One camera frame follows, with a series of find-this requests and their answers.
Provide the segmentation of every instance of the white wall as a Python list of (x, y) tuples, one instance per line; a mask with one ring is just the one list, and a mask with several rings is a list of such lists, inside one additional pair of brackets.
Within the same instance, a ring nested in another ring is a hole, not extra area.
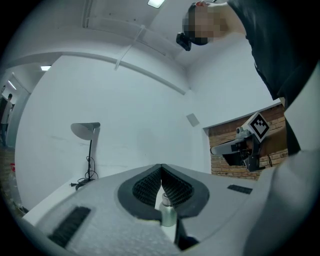
[(11, 111), (8, 130), (6, 133), (6, 144), (11, 148), (16, 147), (16, 140), (17, 140), (20, 119), (24, 112), (25, 106), (28, 102), (29, 96), (30, 94), (25, 89), (22, 88), (20, 90), (19, 97), (16, 99), (14, 108)]
[[(189, 90), (184, 95), (184, 114), (188, 116), (190, 114), (195, 114), (198, 119), (198, 114), (196, 113), (194, 93)], [(192, 166), (190, 169), (197, 170), (203, 173), (211, 173), (211, 156), (210, 156), (210, 145), (209, 137), (207, 134), (207, 129), (203, 129), (203, 124), (199, 123), (192, 128)]]
[[(39, 72), (35, 72), (32, 68), (34, 66), (38, 66)], [(18, 93), (20, 90), (21, 86), (28, 92), (32, 93), (34, 90), (35, 86), (39, 82), (40, 78), (44, 74), (44, 72), (40, 72), (40, 64), (37, 65), (35, 63), (30, 63), (30, 64), (25, 64), (25, 65), (19, 65), (19, 66), (14, 66), (12, 68), (6, 69), (3, 74), (1, 74), (0, 78), (0, 84), (4, 85), (6, 84), (6, 87), (11, 87), (8, 84), (8, 80), (15, 81), (14, 87), (17, 88), (17, 91), (15, 91), (15, 94)]]
[(85, 174), (89, 142), (72, 133), (72, 123), (101, 123), (93, 153), (100, 177), (157, 163), (194, 167), (195, 130), (185, 106), (183, 95), (139, 72), (62, 56), (39, 81), (20, 121), (15, 164), (23, 206), (32, 209)]
[[(10, 43), (3, 58), (3, 66), (10, 66), (12, 63), (16, 66), (17, 60), (46, 53), (91, 55), (94, 58), (106, 58), (116, 62), (132, 43), (132, 40), (123, 36), (77, 27), (63, 27), (43, 31), (41, 34), (27, 33), (28, 31), (23, 30), (23, 33), (19, 33)], [(186, 72), (181, 66), (139, 42), (136, 42), (124, 56), (122, 64), (165, 78), (169, 85), (173, 85), (181, 93), (189, 89)]]
[(193, 106), (203, 128), (278, 104), (258, 75), (249, 42), (242, 37), (219, 53), (208, 52), (188, 72)]

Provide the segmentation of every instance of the metal bottle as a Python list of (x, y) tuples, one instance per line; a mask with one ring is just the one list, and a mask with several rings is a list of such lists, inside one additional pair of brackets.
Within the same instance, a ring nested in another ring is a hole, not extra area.
[(166, 193), (162, 194), (162, 203), (159, 206), (159, 211), (162, 213), (162, 223), (164, 227), (172, 227), (177, 222), (177, 212)]

